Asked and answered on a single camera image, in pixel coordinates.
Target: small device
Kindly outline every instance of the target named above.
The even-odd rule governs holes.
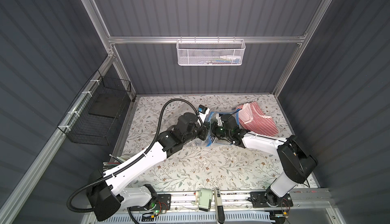
[[[198,191],[198,198],[199,210],[208,212],[211,208],[212,191],[209,189],[201,188]]]
[[[214,189],[214,202],[215,202],[215,218],[217,219],[217,223],[224,224],[225,213],[223,212],[221,191],[219,188]]]

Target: floral table surface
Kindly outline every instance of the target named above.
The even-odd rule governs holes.
[[[158,117],[165,102],[178,96],[141,97],[124,146],[124,155],[135,155],[153,140]],[[289,137],[291,131],[273,95],[214,95],[179,96],[195,107],[205,105],[212,111],[230,111],[239,104],[257,101],[265,114],[272,116],[279,134]],[[183,102],[173,102],[165,110],[160,132],[176,124],[179,115],[193,110]],[[218,144],[215,147],[199,147],[189,143],[181,151],[148,169],[129,184],[140,187],[151,184],[157,191],[192,191],[198,188],[219,187],[222,190],[267,188],[282,173],[277,155]],[[310,175],[310,187],[317,185]],[[296,187],[306,188],[299,184]]]

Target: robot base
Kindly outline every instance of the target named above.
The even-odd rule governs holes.
[[[161,203],[161,211],[169,210],[170,209],[170,201],[171,201],[171,195],[170,194],[159,194],[158,198],[157,198],[157,201],[156,201],[156,205],[154,206],[153,209],[148,210],[148,211],[160,210],[160,205],[157,202]],[[133,207],[130,207],[130,210],[131,211],[145,211],[146,209],[145,209],[145,207],[133,206]]]
[[[268,207],[280,207],[281,208],[281,203],[282,203],[282,198],[280,198],[280,201],[278,202],[277,205],[275,206],[271,206],[267,203],[268,201],[268,198],[266,196],[266,191],[257,191],[257,192],[250,192],[250,197],[252,199],[254,199],[254,201],[251,201],[252,202],[252,205],[253,205],[253,208],[268,208]],[[290,207],[293,206],[293,201],[291,200],[291,197],[290,197],[290,194],[286,194],[285,196],[283,196],[284,199],[287,200],[288,205],[290,205]]]

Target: mounting plate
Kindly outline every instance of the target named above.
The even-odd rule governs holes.
[[[170,194],[159,194],[157,202],[161,203],[161,211],[169,210],[170,203],[171,203],[171,195]],[[160,205],[156,204],[152,210],[159,210],[159,208],[160,208]],[[133,206],[133,207],[130,207],[130,210],[131,211],[145,211],[145,208],[140,207],[140,206]]]
[[[250,192],[249,193],[251,198],[257,199],[257,201],[253,201],[252,202],[253,208],[267,208],[267,207],[270,207],[266,203],[267,198],[265,196],[265,193],[266,193],[266,191],[257,191],[257,192]],[[289,203],[290,207],[294,206],[293,201],[291,200],[290,194],[286,194],[284,196],[284,198],[287,200],[287,202]]]

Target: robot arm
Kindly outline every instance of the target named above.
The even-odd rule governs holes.
[[[156,142],[147,153],[144,149],[115,168],[104,173],[95,171],[90,175],[89,183],[101,179],[102,176],[104,179],[110,177],[87,188],[87,197],[98,221],[109,218],[119,208],[144,206],[146,210],[152,209],[158,197],[153,187],[145,185],[141,188],[126,188],[126,186],[153,165],[180,151],[189,141],[195,138],[205,140],[209,133],[238,147],[279,155],[284,171],[264,195],[270,206],[277,206],[281,198],[297,183],[303,183],[317,165],[316,160],[300,148],[295,136],[273,138],[240,129],[231,114],[221,116],[222,126],[218,126],[217,122],[203,123],[209,109],[200,105],[198,112],[199,115],[193,113],[181,115],[172,129],[158,135]]]
[[[212,136],[225,139],[238,147],[258,149],[279,156],[283,173],[268,187],[264,196],[271,207],[278,206],[296,184],[304,183],[318,164],[317,160],[303,149],[295,135],[288,138],[269,137],[240,129],[231,114],[221,115],[220,119],[222,125],[218,125],[217,121],[205,122],[205,126],[211,128]]]

